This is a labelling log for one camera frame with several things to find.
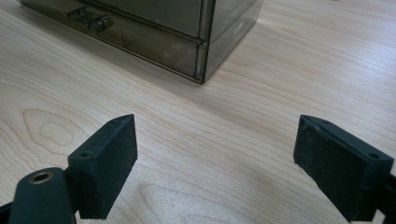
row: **wood grain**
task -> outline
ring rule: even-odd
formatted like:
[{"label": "wood grain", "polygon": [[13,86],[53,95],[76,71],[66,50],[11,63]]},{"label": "wood grain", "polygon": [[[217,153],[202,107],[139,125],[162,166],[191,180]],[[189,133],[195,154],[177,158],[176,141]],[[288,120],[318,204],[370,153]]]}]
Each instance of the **wood grain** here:
[{"label": "wood grain", "polygon": [[0,204],[133,113],[139,159],[106,222],[346,223],[293,163],[298,119],[328,119],[396,158],[395,70],[389,0],[266,0],[203,86],[3,0]]}]

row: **black plastic part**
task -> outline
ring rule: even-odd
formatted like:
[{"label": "black plastic part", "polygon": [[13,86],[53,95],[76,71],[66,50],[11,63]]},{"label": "black plastic part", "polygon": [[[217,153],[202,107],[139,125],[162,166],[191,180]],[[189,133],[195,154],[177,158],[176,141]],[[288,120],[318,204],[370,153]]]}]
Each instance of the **black plastic part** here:
[{"label": "black plastic part", "polygon": [[381,187],[382,200],[378,209],[386,216],[384,223],[396,223],[396,177],[390,175]]},{"label": "black plastic part", "polygon": [[8,223],[11,206],[12,203],[6,203],[0,207],[0,224]]},{"label": "black plastic part", "polygon": [[24,177],[17,186],[9,224],[75,223],[64,171],[47,168]]},{"label": "black plastic part", "polygon": [[82,180],[73,178],[72,174],[70,173],[69,167],[67,167],[64,170],[64,175],[66,176],[67,187],[69,188],[70,202],[72,204],[72,211],[73,211],[73,214],[75,214],[78,211],[80,204],[81,204],[81,199],[83,198]]},{"label": "black plastic part", "polygon": [[68,157],[71,177],[81,180],[81,218],[106,219],[136,160],[133,115],[109,121]]},{"label": "black plastic part", "polygon": [[393,158],[329,121],[301,115],[294,161],[347,221],[372,221]]}]

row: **screw hole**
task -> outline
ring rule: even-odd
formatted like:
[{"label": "screw hole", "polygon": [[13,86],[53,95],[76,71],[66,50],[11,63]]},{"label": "screw hole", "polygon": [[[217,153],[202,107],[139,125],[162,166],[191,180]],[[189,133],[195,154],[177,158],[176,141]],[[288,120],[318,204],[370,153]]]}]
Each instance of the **screw hole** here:
[{"label": "screw hole", "polygon": [[379,158],[379,156],[376,155],[376,154],[374,154],[374,153],[370,153],[369,156],[370,156],[371,158],[374,158],[374,159],[378,159],[378,158]]},{"label": "screw hole", "polygon": [[41,173],[38,175],[34,175],[29,179],[29,182],[31,184],[41,184],[53,177],[53,173],[51,172],[46,172],[46,173]]},{"label": "screw hole", "polygon": [[91,156],[91,152],[90,151],[86,151],[86,152],[82,152],[81,154],[79,154],[81,157],[89,157]]}]

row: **light wood surface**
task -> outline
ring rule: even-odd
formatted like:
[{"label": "light wood surface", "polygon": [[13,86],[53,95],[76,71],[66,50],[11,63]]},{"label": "light wood surface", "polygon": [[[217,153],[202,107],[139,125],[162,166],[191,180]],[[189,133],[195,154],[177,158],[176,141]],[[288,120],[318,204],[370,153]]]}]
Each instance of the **light wood surface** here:
[{"label": "light wood surface", "polygon": [[396,158],[395,71],[391,0],[265,0],[203,86],[2,0],[0,204],[132,113],[139,159],[107,223],[346,223],[293,162],[299,116]]}]

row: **plastic drawer unit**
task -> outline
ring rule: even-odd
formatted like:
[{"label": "plastic drawer unit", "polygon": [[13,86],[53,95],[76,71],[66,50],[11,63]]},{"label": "plastic drawer unit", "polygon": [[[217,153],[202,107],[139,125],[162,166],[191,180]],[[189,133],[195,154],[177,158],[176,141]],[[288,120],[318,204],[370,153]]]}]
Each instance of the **plastic drawer unit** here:
[{"label": "plastic drawer unit", "polygon": [[19,0],[198,83],[257,20],[262,0]]}]

